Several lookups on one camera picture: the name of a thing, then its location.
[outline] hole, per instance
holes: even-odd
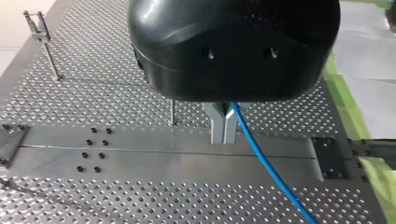
[[[202,50],[202,56],[208,58],[209,60],[213,60],[215,58],[215,51],[213,49],[203,49]]]

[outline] metal surface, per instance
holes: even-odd
[[[349,174],[344,165],[341,148],[337,141],[332,138],[312,138],[320,170],[323,179],[348,179]]]
[[[296,223],[299,212],[255,157],[21,148],[0,189],[2,223]],[[98,154],[106,154],[100,159]],[[385,223],[370,184],[316,178],[314,161],[270,162],[321,223]],[[86,171],[76,167],[84,163]],[[355,169],[347,162],[348,169]],[[94,166],[100,166],[97,174]]]
[[[0,126],[0,168],[8,168],[26,132],[27,126],[3,124]]]
[[[210,143],[214,145],[223,144],[226,119],[223,104],[202,103],[202,108],[210,117]]]

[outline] black bolt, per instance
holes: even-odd
[[[0,164],[6,165],[7,164],[7,160],[3,159],[3,158],[0,158]]]
[[[323,172],[322,175],[323,175],[323,178],[326,179],[329,176],[329,173],[328,172]]]
[[[338,178],[344,178],[344,177],[345,175],[342,172],[338,173]]]
[[[8,130],[9,129],[9,125],[8,124],[3,124],[2,127],[3,127],[4,130]]]
[[[100,173],[102,171],[102,169],[99,166],[95,166],[93,169],[95,170],[96,173]]]
[[[367,178],[367,176],[363,175],[363,176],[361,177],[361,181],[367,182],[367,181],[369,181],[369,179]]]
[[[78,166],[78,167],[77,167],[77,171],[79,171],[79,172],[83,172],[83,171],[84,171],[84,167],[82,167],[82,166]]]

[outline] blue cable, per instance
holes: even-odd
[[[245,120],[242,117],[241,112],[239,111],[239,105],[237,103],[232,102],[231,106],[233,107],[233,112],[235,113],[239,123],[241,124],[242,131],[244,132],[245,136],[247,137],[247,140],[253,147],[254,152],[256,153],[257,157],[259,158],[260,162],[267,170],[269,175],[274,179],[276,184],[282,189],[282,191],[286,194],[289,200],[291,200],[294,203],[294,205],[300,210],[300,212],[303,214],[306,220],[311,224],[314,223],[317,224],[317,221],[311,216],[311,214],[309,214],[309,212],[303,207],[303,205],[300,204],[296,196],[293,194],[293,192],[291,192],[291,190],[288,188],[285,182],[283,182],[282,178],[280,178],[279,174],[275,171],[271,163],[265,158],[264,154],[262,153],[262,150],[260,149],[259,145],[257,145],[256,140],[254,140],[253,135],[251,134],[247,124],[245,123]]]

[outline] vertical metal pin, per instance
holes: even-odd
[[[175,118],[175,100],[170,100],[170,106],[171,106],[171,115],[169,119],[169,124],[172,126],[176,125],[176,118]]]
[[[43,45],[44,45],[44,49],[45,49],[45,51],[46,51],[47,58],[49,59],[49,66],[50,66],[50,69],[52,70],[52,73],[53,73],[53,75],[54,75],[54,78],[55,78],[56,80],[59,81],[59,80],[61,80],[63,77],[62,77],[61,75],[59,75],[58,69],[56,68],[55,63],[53,62],[52,55],[50,54],[50,47],[49,47],[49,44],[48,44],[48,43],[43,43]]]

